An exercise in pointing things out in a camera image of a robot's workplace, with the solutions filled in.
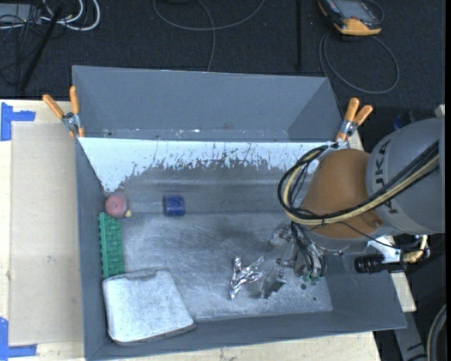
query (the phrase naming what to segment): wooden table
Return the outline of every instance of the wooden table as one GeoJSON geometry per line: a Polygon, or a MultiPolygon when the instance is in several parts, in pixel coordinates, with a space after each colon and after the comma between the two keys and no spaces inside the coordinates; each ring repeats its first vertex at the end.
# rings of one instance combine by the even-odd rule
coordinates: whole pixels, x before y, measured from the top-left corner
{"type": "MultiPolygon", "coordinates": [[[[74,143],[42,101],[0,100],[36,113],[0,141],[0,317],[9,345],[38,344],[25,359],[83,359],[74,143]]],[[[59,102],[67,113],[69,102],[59,102]]],[[[360,148],[356,134],[353,146],[360,148]]],[[[393,275],[401,306],[415,311],[404,274],[393,275]]],[[[372,332],[166,354],[149,361],[378,361],[372,332]]]]}

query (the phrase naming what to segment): gray bin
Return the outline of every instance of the gray bin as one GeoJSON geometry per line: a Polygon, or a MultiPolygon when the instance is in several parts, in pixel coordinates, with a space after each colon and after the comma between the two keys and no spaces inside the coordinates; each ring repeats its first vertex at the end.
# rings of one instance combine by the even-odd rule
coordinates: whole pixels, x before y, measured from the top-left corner
{"type": "Polygon", "coordinates": [[[270,299],[252,298],[251,287],[227,300],[233,256],[253,262],[265,255],[272,266],[277,255],[265,242],[286,220],[280,177],[301,151],[337,133],[341,115],[326,78],[74,66],[72,80],[90,138],[75,144],[87,359],[406,326],[390,275],[357,274],[348,256],[328,258],[326,276],[306,290],[286,275],[270,299]],[[144,151],[164,142],[175,155],[165,150],[147,160],[144,151]],[[204,159],[210,144],[221,153],[204,159]],[[259,149],[224,155],[235,146],[259,149]],[[181,147],[187,154],[178,156],[181,147]],[[109,184],[116,172],[119,180],[109,184]],[[167,267],[195,319],[192,331],[133,347],[108,336],[97,218],[116,185],[132,209],[121,220],[126,271],[167,267]],[[162,196],[176,193],[186,214],[164,217],[162,196]]]}

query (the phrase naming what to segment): green plastic object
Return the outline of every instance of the green plastic object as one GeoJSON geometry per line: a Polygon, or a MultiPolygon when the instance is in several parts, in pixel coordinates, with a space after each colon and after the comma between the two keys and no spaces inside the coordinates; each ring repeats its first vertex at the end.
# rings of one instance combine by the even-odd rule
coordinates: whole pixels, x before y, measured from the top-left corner
{"type": "Polygon", "coordinates": [[[120,222],[107,213],[98,216],[100,232],[100,255],[102,277],[124,274],[122,227],[120,222]]]}

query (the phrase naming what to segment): blue tape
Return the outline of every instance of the blue tape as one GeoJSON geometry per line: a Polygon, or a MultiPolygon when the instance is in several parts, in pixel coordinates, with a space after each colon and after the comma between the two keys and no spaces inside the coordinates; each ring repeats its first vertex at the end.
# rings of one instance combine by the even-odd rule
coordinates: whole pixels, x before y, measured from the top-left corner
{"type": "Polygon", "coordinates": [[[2,121],[0,123],[0,141],[9,141],[12,139],[12,122],[33,122],[35,112],[18,111],[14,112],[11,105],[2,102],[2,121]]]}
{"type": "Polygon", "coordinates": [[[37,345],[8,346],[8,321],[0,317],[0,360],[8,361],[9,357],[34,356],[37,345]]]}

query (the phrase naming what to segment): pink ball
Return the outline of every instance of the pink ball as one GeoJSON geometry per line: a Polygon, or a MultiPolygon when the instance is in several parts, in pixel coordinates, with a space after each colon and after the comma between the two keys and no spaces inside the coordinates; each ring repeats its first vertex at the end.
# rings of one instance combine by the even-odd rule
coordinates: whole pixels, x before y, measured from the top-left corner
{"type": "Polygon", "coordinates": [[[129,211],[129,200],[122,193],[110,194],[105,200],[105,211],[114,218],[124,218],[129,211]]]}

